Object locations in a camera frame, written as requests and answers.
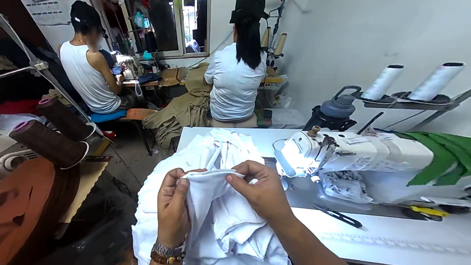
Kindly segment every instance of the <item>window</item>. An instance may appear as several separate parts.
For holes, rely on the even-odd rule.
[[[161,57],[207,55],[211,0],[126,0],[135,50]]]

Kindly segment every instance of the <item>blue cushion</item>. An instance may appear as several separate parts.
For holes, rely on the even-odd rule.
[[[120,110],[120,111],[116,111],[116,112],[109,113],[109,114],[93,113],[92,115],[90,115],[90,119],[94,123],[102,123],[102,122],[111,121],[111,120],[115,120],[115,119],[125,117],[126,112],[127,112],[126,110]]]

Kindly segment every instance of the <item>white t-shirt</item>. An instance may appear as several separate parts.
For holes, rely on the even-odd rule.
[[[255,108],[257,88],[267,71],[267,54],[261,53],[261,62],[252,69],[241,59],[237,62],[236,44],[233,43],[214,54],[204,74],[213,87],[210,93],[211,116],[229,121],[250,117]]]
[[[74,46],[68,41],[60,48],[60,61],[73,87],[82,96],[91,111],[111,113],[121,104],[103,75],[88,63],[87,45]]]

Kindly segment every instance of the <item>seat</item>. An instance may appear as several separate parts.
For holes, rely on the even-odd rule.
[[[113,120],[117,120],[119,122],[133,123],[139,132],[139,136],[144,142],[144,146],[146,147],[146,150],[149,153],[149,156],[151,157],[153,154],[152,149],[154,148],[154,145],[155,145],[155,137],[152,134],[152,131],[150,129],[146,129],[142,126],[142,120],[144,120],[145,117],[153,114],[156,111],[157,110],[147,109],[147,108],[130,108],[127,111],[120,110],[120,111],[109,113],[109,114],[94,113],[90,115],[90,119],[94,123],[101,123],[101,122],[113,121]],[[153,139],[152,146],[149,146],[147,142],[147,138],[149,134],[150,134],[151,139]]]
[[[220,122],[209,117],[208,127],[214,128],[257,128],[257,116],[252,113],[250,118],[246,121],[235,123],[235,122]]]

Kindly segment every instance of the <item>brown thread spool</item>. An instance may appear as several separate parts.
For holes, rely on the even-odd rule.
[[[87,143],[74,142],[37,120],[19,123],[9,136],[60,168],[79,163],[88,150]]]
[[[36,107],[63,135],[74,141],[83,141],[93,132],[77,115],[57,99],[42,99]]]

